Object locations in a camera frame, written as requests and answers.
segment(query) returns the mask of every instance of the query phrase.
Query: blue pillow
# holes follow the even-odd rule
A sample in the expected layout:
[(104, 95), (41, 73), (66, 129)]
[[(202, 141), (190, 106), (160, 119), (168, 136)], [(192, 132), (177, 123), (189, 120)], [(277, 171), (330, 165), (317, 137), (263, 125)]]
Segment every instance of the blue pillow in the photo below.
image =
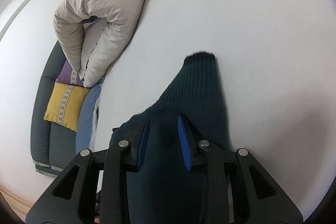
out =
[(101, 85), (102, 81), (93, 86), (83, 102), (78, 118), (76, 154), (78, 154), (82, 149), (90, 148), (91, 137), (94, 133), (98, 119), (98, 115), (95, 113), (95, 106), (100, 95)]

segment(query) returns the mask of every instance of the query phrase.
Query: knitted fabric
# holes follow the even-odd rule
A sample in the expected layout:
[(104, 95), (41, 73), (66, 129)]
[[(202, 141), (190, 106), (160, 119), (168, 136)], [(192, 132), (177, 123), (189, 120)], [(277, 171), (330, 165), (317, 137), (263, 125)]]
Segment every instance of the knitted fabric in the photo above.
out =
[(139, 173), (127, 174), (132, 224), (196, 224), (199, 221), (204, 176), (184, 166), (178, 116), (187, 116), (204, 139), (228, 148), (228, 122), (216, 59), (199, 52), (184, 65), (158, 101), (133, 116), (112, 135), (110, 145), (137, 128), (142, 114), (150, 118), (150, 135)]

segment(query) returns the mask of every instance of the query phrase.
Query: ribbed blue rubber pad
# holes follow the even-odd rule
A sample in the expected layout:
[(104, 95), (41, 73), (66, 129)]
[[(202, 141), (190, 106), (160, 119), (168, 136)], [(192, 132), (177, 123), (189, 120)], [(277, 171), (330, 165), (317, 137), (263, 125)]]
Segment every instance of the ribbed blue rubber pad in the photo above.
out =
[(142, 130), (139, 146), (138, 146), (138, 157), (136, 160), (136, 167), (138, 170), (140, 170), (141, 166), (143, 165), (143, 161), (145, 159), (149, 132), (150, 132), (150, 122), (149, 122), (149, 118), (147, 117), (145, 126), (143, 127), (143, 130)]
[(178, 135), (180, 137), (180, 143), (182, 148), (182, 154), (184, 159), (184, 165), (187, 167), (187, 170), (191, 170), (191, 153), (190, 153), (190, 146), (188, 143), (188, 138), (185, 132), (184, 124), (182, 117), (179, 116), (177, 120), (177, 128), (178, 128)]

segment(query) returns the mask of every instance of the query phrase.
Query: gray sofa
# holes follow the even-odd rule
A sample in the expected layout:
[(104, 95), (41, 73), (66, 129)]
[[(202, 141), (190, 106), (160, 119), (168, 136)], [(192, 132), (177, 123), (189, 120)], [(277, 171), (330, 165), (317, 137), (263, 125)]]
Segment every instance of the gray sofa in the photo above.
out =
[(43, 120), (55, 80), (65, 61), (57, 42), (40, 80), (31, 121), (31, 157), (36, 171), (51, 177), (56, 177), (76, 155), (76, 132)]

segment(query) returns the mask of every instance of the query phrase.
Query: yellow cushion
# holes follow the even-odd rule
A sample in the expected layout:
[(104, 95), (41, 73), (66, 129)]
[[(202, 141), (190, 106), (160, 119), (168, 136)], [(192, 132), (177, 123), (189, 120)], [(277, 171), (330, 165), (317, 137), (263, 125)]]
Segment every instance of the yellow cushion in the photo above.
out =
[(55, 83), (43, 119), (77, 130), (83, 101), (90, 89)]

